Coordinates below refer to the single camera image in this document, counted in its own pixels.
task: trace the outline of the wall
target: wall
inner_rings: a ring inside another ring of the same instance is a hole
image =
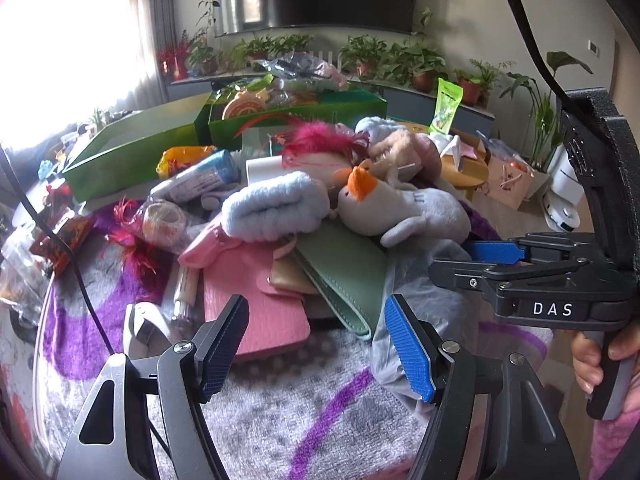
[[[198,19],[199,0],[176,0],[178,31],[194,31]],[[614,31],[609,6],[604,0],[523,0],[531,27],[540,50],[566,50],[584,60],[594,71],[589,75],[579,67],[565,67],[558,81],[567,89],[587,86],[610,86],[613,58]],[[535,67],[520,37],[506,0],[417,0],[417,8],[429,6],[434,19],[428,31],[433,43],[440,47],[449,68],[466,68],[473,57],[492,63],[514,60],[514,72],[537,76]],[[318,38],[315,50],[337,51],[346,42],[347,35],[366,34],[366,30],[351,28],[310,28]],[[376,33],[379,38],[403,41],[406,36],[386,32]],[[223,44],[235,43],[242,35],[225,38]],[[592,54],[588,40],[600,47],[600,57]],[[526,93],[513,103],[499,100],[493,95],[490,110],[497,117],[501,137],[514,148],[520,149],[525,139],[530,103]]]
[[[626,116],[636,144],[640,146],[640,52],[617,18],[614,21],[614,30],[618,48],[611,95],[618,111]]]

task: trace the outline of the wall switch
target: wall switch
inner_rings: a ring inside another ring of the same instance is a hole
[[[591,50],[591,52],[593,52],[597,57],[600,57],[600,48],[599,48],[595,43],[593,43],[593,41],[589,40],[588,48],[589,48],[589,50]]]

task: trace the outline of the plush duck toy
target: plush duck toy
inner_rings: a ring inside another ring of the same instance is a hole
[[[471,231],[469,217],[453,195],[439,189],[396,189],[360,167],[353,168],[338,195],[337,213],[358,234],[382,235],[384,247],[413,234],[461,244]]]

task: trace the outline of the pink wallet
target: pink wallet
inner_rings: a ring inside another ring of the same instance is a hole
[[[278,247],[270,242],[242,243],[222,251],[204,269],[206,321],[216,319],[233,294],[242,294],[249,302],[249,326],[236,361],[285,352],[309,337],[302,295],[269,284]]]

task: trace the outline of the finger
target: finger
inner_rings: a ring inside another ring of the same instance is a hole
[[[575,382],[578,383],[578,386],[580,386],[580,389],[584,391],[586,394],[593,393],[593,386],[591,386],[587,381],[585,381],[578,374],[575,375]]]
[[[620,361],[640,351],[640,323],[628,325],[609,345],[609,357]]]
[[[601,351],[595,341],[587,339],[580,332],[571,342],[571,352],[578,361],[587,363],[593,367],[600,365]]]
[[[592,384],[593,386],[597,386],[602,382],[602,376],[603,376],[602,368],[591,366],[591,365],[588,365],[587,363],[578,361],[578,359],[576,359],[575,357],[574,357],[574,370],[575,370],[575,374],[578,377],[582,378],[583,380],[585,380],[589,384]]]

